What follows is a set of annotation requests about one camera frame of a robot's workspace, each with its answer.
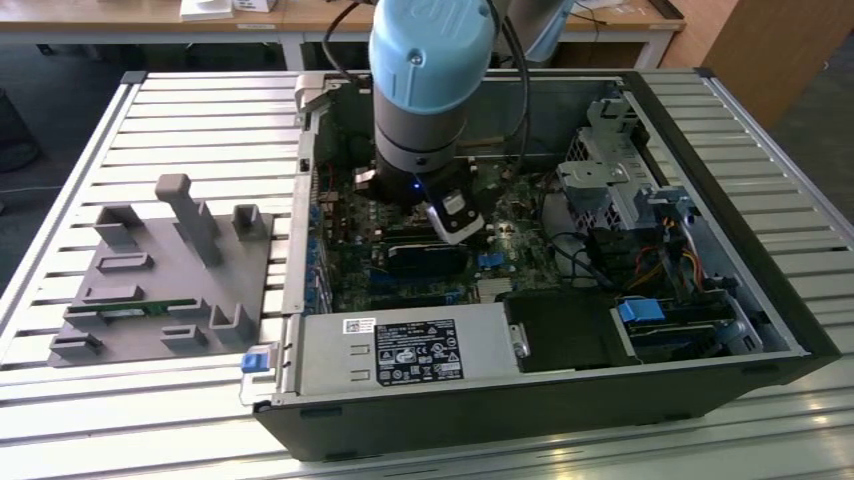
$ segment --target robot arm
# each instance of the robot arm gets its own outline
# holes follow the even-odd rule
[[[488,68],[502,15],[526,29],[524,56],[541,61],[553,51],[572,3],[382,0],[376,5],[370,191],[402,207],[426,201],[429,221],[446,243],[458,243],[484,225],[468,167],[454,155],[465,103]]]

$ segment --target motherboard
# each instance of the motherboard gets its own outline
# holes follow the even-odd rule
[[[500,193],[485,227],[458,245],[438,240],[425,204],[384,205],[330,168],[318,175],[334,312],[489,303],[513,290],[560,284],[537,217],[542,175],[514,175],[500,157],[468,163],[473,191]]]

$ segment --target table leg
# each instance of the table leg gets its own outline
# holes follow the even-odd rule
[[[301,72],[305,70],[302,59],[302,34],[301,32],[282,32],[278,35],[281,43],[281,53],[284,54],[284,64],[289,71]]]
[[[649,32],[649,39],[643,44],[643,50],[640,50],[640,55],[637,55],[635,68],[657,68],[657,64],[661,63],[661,58],[667,51],[667,46],[669,45],[672,33],[671,31]]]

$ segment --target wooden table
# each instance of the wooden table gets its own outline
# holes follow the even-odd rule
[[[288,69],[304,70],[301,44],[318,42],[325,29],[346,5],[342,1],[289,0],[281,23],[281,37]],[[591,17],[588,11],[579,13]],[[683,20],[668,20],[655,10],[648,0],[628,0],[616,8],[593,11],[599,25],[577,17],[569,17],[560,42],[625,42],[641,43],[643,49],[635,68],[655,68],[676,31],[684,28]],[[358,7],[344,19],[332,41],[366,42],[373,20],[373,8]]]
[[[181,22],[180,0],[0,0],[0,43],[281,44],[289,70],[304,70],[301,45],[320,41],[345,2],[278,0],[269,13],[234,12],[222,20]],[[333,41],[364,42],[373,8],[360,7],[333,35]],[[637,68],[657,66],[681,20],[661,17],[648,0],[595,11],[596,25],[570,17],[560,42],[631,42],[644,45]]]
[[[278,43],[285,2],[269,13],[181,22],[180,0],[0,0],[0,43]]]

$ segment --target barcode sticker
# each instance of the barcode sticker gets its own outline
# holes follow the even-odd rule
[[[237,28],[241,30],[272,30],[276,26],[272,23],[238,23]]]
[[[344,334],[350,333],[373,333],[373,326],[376,325],[374,318],[345,318],[344,319]]]

